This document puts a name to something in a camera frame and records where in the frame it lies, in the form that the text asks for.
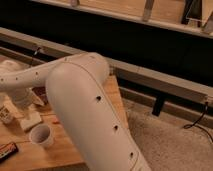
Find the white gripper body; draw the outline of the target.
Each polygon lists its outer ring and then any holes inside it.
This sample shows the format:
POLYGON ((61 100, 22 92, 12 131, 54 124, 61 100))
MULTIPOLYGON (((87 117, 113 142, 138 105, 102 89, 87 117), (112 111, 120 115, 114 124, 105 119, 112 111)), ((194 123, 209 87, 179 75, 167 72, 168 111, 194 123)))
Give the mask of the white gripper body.
POLYGON ((33 103, 33 92, 30 89, 18 89, 10 93, 13 104, 20 108, 27 108, 33 103))

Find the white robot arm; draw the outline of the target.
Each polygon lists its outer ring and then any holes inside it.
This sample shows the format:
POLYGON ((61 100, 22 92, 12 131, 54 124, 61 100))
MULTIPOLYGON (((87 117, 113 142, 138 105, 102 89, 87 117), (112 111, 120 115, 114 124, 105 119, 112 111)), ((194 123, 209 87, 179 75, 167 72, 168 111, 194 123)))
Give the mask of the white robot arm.
POLYGON ((151 171, 105 93, 108 76, 102 55, 81 53, 2 73, 0 91, 45 87, 49 104, 91 171, 151 171))

